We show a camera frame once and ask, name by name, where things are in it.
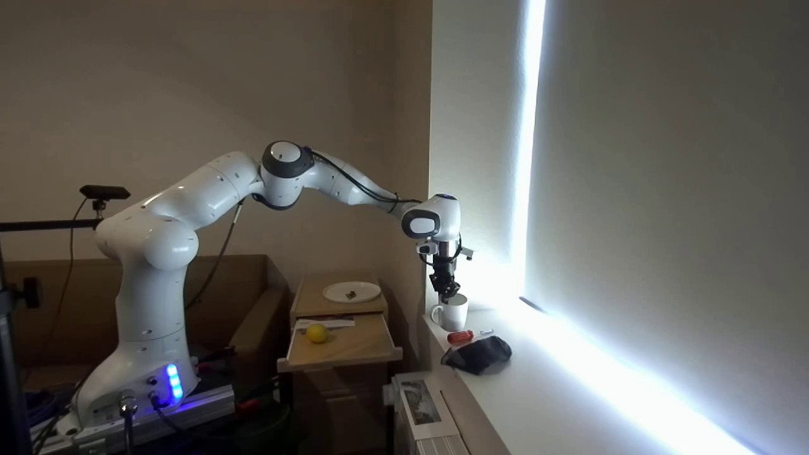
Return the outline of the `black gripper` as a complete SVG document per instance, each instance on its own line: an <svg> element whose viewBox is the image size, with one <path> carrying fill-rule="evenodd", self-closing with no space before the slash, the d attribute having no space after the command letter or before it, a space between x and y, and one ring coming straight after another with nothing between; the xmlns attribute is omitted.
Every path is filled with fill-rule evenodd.
<svg viewBox="0 0 809 455"><path fill-rule="evenodd" d="M437 244L429 253L429 280L434 286L437 301L441 298L441 289L447 289L447 297L456 297L460 286L454 283L454 263L456 263L460 248L454 244Z"/></svg>

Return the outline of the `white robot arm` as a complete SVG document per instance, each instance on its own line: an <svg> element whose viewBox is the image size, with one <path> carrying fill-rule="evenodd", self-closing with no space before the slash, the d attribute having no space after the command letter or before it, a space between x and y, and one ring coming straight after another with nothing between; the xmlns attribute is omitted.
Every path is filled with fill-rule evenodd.
<svg viewBox="0 0 809 455"><path fill-rule="evenodd" d="M100 425L121 401L187 403L200 384L187 336L187 275L204 231L245 201L291 211L306 192L391 215L427 267L434 297L460 294L454 268L465 245L453 195L399 198L349 163L287 140L269 141L259 157L225 152L97 224L95 245L118 267L115 346L72 395L71 413L83 428Z"/></svg>

